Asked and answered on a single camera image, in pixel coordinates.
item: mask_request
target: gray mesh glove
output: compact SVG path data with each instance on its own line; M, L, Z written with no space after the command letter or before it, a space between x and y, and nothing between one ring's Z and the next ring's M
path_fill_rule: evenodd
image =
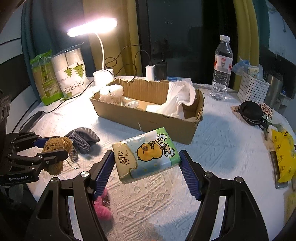
M72 162L77 162L78 151L81 154L88 154L91 151L91 146L100 141L100 138L90 128L80 127L70 131L66 137L69 137L73 142L73 148L69 153Z

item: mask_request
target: white textured tablecloth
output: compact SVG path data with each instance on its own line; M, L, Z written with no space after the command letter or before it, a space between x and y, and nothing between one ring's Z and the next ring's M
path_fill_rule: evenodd
M64 136L78 127L89 127L100 137L100 142L89 155L80 155L81 168L74 170L64 162L61 180L74 178L99 162L112 143L143 132L97 116L86 92L69 100L57 111L46 114L32 129L36 134ZM233 180L241 176L251 190L272 240L284 225L284 192L276 190L272 164L264 146L263 132L236 118L230 107L240 102L227 95L224 102L213 100L209 90L202 89L205 97L203 121L198 125L190 145L174 142L177 150L186 149L205 171L220 178ZM60 102L44 107L40 104L34 112L52 110ZM40 150L33 148L22 154L34 156ZM40 180L28 184L36 200L52 176L45 171ZM109 241L185 240L197 214L199 202L190 195L179 167L174 167L149 178L123 185L114 167L107 183L113 220L101 222ZM220 198L212 239L218 237L222 223L225 198Z

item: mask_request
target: desk lamp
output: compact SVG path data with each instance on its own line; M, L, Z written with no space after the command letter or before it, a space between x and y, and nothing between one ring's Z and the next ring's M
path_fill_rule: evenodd
M117 26L116 18L100 18L92 22L82 24L80 26L71 28L67 34L69 37L76 37L82 34L94 33L101 44L102 48L102 70L94 72L94 82L97 87L102 87L114 80L113 69L104 69L105 53L102 40L99 34L107 33Z

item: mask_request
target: pink plush toy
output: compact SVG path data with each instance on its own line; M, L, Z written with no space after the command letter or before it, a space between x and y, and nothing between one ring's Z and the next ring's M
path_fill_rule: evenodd
M94 201L94 209L98 219L108 221L112 218L109 205L110 201L108 199L108 190L105 188L103 194Z

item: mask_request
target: blue gripper pad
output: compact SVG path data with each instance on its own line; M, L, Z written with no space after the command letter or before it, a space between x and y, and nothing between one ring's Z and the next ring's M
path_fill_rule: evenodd
M198 200L201 197L201 192L199 190L199 181L192 169L193 161L191 159L188 160L182 151L179 152L179 155L181 157L179 166L187 183L190 194Z
M95 199L97 199L99 196L103 194L103 191L107 185L110 174L113 170L114 164L115 164L114 152L112 152L108 156L105 163L103 164L103 167L101 168L101 171L96 179L96 191L94 192Z
M34 142L34 146L38 147L38 148L43 148L45 143L53 137L44 137L44 138L39 138Z

